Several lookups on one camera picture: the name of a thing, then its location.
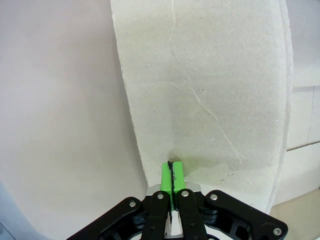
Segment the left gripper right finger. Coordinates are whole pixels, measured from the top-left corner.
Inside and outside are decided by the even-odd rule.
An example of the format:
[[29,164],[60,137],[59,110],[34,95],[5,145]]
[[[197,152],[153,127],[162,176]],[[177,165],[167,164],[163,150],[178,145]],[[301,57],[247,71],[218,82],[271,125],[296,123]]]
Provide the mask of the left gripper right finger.
[[183,164],[171,164],[171,184],[186,240],[217,239],[206,228],[214,229],[232,240],[283,240],[288,226],[221,190],[206,195],[185,183]]

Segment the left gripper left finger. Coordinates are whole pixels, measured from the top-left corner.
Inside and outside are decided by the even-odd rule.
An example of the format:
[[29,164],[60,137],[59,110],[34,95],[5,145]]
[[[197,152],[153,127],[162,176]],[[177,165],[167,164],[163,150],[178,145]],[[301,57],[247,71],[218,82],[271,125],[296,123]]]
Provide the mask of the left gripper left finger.
[[127,197],[96,220],[69,237],[70,240],[163,240],[170,219],[172,164],[161,169],[161,184],[148,189],[143,200]]

